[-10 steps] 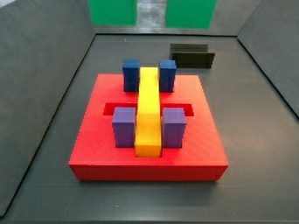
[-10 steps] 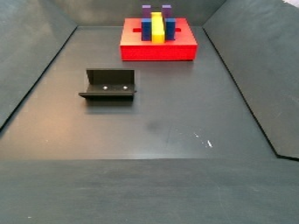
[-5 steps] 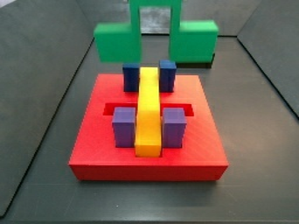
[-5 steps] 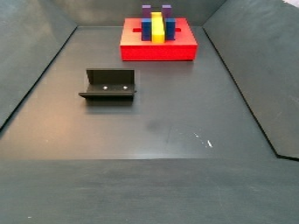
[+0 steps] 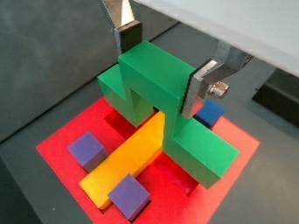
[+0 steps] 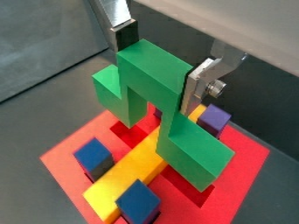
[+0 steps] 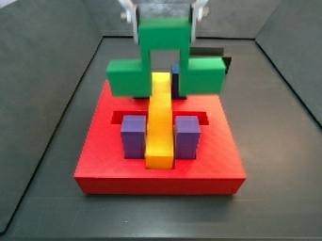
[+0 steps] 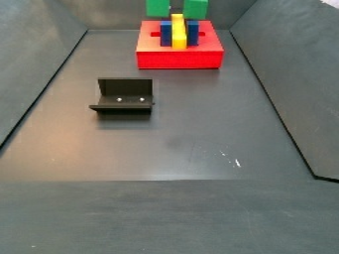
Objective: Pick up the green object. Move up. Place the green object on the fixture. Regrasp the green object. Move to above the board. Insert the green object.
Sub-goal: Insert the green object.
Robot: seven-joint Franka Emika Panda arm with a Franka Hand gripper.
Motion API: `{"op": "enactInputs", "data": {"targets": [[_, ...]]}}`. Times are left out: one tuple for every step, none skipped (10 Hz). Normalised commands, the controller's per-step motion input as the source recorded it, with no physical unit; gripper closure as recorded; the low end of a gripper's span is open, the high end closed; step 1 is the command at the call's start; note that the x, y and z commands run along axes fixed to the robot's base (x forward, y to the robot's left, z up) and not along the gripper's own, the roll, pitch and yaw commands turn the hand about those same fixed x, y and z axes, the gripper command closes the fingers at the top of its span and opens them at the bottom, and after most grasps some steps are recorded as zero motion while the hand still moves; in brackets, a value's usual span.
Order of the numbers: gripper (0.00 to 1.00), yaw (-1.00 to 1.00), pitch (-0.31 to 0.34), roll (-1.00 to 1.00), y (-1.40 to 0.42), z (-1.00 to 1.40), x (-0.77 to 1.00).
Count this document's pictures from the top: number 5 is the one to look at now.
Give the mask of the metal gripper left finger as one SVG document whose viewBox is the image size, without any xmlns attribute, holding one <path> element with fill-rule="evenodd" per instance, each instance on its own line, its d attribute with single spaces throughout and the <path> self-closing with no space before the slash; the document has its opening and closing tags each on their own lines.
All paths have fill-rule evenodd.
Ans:
<svg viewBox="0 0 299 224">
<path fill-rule="evenodd" d="M 117 54 L 123 54 L 143 41 L 143 24 L 135 19 L 128 0 L 101 0 L 112 22 Z"/>
</svg>

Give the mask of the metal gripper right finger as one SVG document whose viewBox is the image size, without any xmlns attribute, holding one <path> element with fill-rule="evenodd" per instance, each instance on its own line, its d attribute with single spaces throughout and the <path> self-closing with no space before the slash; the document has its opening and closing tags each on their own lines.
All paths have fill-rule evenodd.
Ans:
<svg viewBox="0 0 299 224">
<path fill-rule="evenodd" d="M 229 85 L 223 82 L 251 61 L 252 56 L 236 47 L 220 41 L 213 57 L 191 73 L 181 104 L 181 115 L 195 115 L 204 98 L 211 95 L 223 98 Z"/>
</svg>

